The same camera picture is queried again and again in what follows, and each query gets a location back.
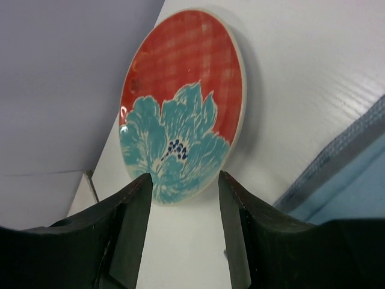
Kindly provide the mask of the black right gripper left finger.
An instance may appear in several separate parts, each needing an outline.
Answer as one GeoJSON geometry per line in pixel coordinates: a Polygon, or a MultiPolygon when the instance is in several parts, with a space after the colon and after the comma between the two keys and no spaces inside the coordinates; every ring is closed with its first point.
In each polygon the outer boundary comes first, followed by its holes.
{"type": "Polygon", "coordinates": [[[1,228],[1,287],[135,288],[151,201],[145,173],[51,226],[1,228]]]}

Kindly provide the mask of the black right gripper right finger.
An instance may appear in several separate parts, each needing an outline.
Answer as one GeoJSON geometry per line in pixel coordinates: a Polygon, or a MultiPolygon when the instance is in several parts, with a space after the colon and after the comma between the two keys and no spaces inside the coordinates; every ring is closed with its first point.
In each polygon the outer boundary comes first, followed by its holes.
{"type": "Polygon", "coordinates": [[[384,220],[299,221],[222,171],[220,212],[232,288],[383,288],[384,220]]]}

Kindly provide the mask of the striped blue beige cloth placemat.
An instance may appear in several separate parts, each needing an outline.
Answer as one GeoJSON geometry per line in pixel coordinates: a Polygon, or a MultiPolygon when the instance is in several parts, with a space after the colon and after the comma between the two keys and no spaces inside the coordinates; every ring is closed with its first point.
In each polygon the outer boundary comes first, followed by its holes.
{"type": "Polygon", "coordinates": [[[304,222],[384,217],[384,98],[332,140],[274,206],[304,222]]]}

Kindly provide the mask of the red floral plate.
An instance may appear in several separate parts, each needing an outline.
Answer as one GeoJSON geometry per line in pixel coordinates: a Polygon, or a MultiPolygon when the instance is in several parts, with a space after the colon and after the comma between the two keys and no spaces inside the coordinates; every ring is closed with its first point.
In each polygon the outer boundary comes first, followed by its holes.
{"type": "Polygon", "coordinates": [[[244,61],[225,21],[203,9],[165,18],[138,48],[122,88],[119,139],[128,175],[149,173],[158,205],[194,198],[235,146],[246,102],[244,61]]]}

